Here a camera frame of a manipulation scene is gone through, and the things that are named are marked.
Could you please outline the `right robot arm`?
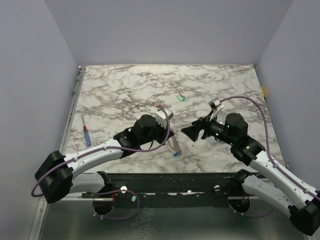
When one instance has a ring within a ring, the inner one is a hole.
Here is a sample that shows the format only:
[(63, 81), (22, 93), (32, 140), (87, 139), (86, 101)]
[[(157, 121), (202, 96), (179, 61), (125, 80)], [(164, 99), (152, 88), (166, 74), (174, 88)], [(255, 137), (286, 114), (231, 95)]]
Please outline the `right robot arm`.
[(263, 183), (248, 173), (230, 182), (229, 189), (240, 196), (244, 192), (274, 206), (289, 217), (293, 226), (312, 236), (320, 227), (320, 192), (307, 184), (275, 160), (263, 145), (248, 135), (248, 124), (239, 113), (230, 113), (221, 124), (201, 117), (181, 130), (196, 142), (200, 131), (202, 139), (214, 137), (231, 146), (230, 152), (240, 162), (258, 171), (272, 185)]

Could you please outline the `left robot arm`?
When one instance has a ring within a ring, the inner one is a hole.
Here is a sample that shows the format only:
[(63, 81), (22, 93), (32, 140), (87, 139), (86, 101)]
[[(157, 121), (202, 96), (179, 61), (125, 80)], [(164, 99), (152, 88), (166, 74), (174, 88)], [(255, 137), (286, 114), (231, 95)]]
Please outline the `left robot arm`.
[(170, 129), (173, 115), (167, 108), (155, 116), (144, 114), (132, 127), (96, 147), (66, 155), (58, 150), (51, 152), (34, 175), (41, 196), (49, 204), (70, 193), (92, 192), (101, 198), (106, 197), (111, 186), (104, 175), (96, 172), (86, 178), (84, 172), (106, 162), (142, 153), (141, 146), (154, 141), (162, 147), (174, 134)]

